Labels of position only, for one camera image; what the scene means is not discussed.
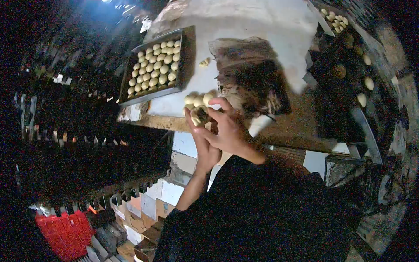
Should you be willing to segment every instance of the tray of dough balls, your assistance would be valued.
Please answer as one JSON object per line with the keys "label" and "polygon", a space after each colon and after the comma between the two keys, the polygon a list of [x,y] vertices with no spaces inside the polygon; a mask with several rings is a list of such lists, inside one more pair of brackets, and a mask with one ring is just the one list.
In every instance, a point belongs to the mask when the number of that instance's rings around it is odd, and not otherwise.
{"label": "tray of dough balls", "polygon": [[186,66],[182,36],[183,30],[178,29],[131,51],[119,94],[120,106],[182,92]]}

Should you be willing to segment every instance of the metal baking tray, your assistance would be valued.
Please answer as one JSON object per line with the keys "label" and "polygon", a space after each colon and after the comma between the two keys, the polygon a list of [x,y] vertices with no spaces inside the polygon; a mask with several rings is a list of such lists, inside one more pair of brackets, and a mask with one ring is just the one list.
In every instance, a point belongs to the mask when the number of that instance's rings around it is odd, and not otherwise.
{"label": "metal baking tray", "polygon": [[[171,88],[167,88],[161,91],[150,93],[145,96],[140,96],[140,97],[128,100],[127,92],[128,92],[128,88],[130,88],[128,82],[132,78],[131,76],[132,68],[134,64],[138,62],[137,53],[139,51],[145,51],[147,48],[153,48],[153,45],[155,44],[159,44],[161,42],[179,40],[179,39],[181,41],[181,50],[180,50],[180,58],[178,61],[178,74],[176,77],[175,85]],[[119,93],[120,107],[127,107],[127,106],[137,104],[140,102],[149,101],[156,97],[182,92],[182,90],[186,87],[186,84],[187,84],[187,82],[185,81],[185,76],[187,75],[186,71],[188,71],[193,66],[193,63],[188,61],[188,58],[191,56],[188,56],[187,54],[188,53],[187,49],[189,49],[189,46],[191,45],[191,43],[194,43],[194,39],[190,41],[188,37],[184,34],[184,29],[177,29],[170,33],[159,36],[153,39],[151,42],[139,45],[133,50],[131,50],[132,55],[128,58],[127,67],[125,68],[124,76],[122,78],[122,83],[121,83],[121,90]]]}

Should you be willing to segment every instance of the red plastic crate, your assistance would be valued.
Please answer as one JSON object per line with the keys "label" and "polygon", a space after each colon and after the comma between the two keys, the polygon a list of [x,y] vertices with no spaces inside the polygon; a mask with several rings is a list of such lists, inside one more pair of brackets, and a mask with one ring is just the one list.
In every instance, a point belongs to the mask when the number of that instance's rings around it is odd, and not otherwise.
{"label": "red plastic crate", "polygon": [[72,261],[87,254],[94,235],[86,215],[78,210],[74,214],[62,213],[61,217],[35,217],[38,227],[52,250],[62,261]]}

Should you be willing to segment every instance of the black shirt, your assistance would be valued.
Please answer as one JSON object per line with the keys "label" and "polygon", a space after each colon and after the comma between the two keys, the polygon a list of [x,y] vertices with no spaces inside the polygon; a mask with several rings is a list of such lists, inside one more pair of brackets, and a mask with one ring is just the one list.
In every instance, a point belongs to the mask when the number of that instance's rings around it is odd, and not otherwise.
{"label": "black shirt", "polygon": [[167,216],[154,261],[344,261],[354,215],[318,173],[233,156],[209,192]]}

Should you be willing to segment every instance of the person's left hand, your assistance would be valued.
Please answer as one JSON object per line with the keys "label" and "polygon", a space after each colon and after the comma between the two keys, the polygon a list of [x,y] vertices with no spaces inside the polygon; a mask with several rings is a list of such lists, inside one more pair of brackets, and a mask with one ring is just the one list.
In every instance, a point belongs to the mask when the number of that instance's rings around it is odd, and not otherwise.
{"label": "person's left hand", "polygon": [[210,145],[200,133],[195,132],[196,126],[192,122],[191,111],[187,108],[185,108],[185,118],[198,151],[195,171],[208,173],[221,160],[221,150]]}

